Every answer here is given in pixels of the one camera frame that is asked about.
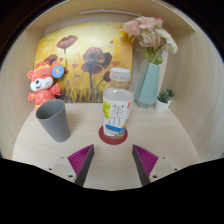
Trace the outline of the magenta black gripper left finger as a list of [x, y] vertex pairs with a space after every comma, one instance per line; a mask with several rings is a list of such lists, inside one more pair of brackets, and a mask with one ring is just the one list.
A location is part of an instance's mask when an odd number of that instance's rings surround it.
[[83, 186], [94, 156], [94, 145], [86, 146], [68, 157], [74, 172], [76, 173], [75, 183]]

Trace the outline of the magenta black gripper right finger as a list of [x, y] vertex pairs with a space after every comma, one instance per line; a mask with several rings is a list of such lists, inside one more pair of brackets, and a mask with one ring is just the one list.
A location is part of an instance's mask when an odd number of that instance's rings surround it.
[[138, 145], [132, 146], [132, 155], [141, 184], [143, 186], [150, 184], [149, 176], [158, 161], [158, 156]]

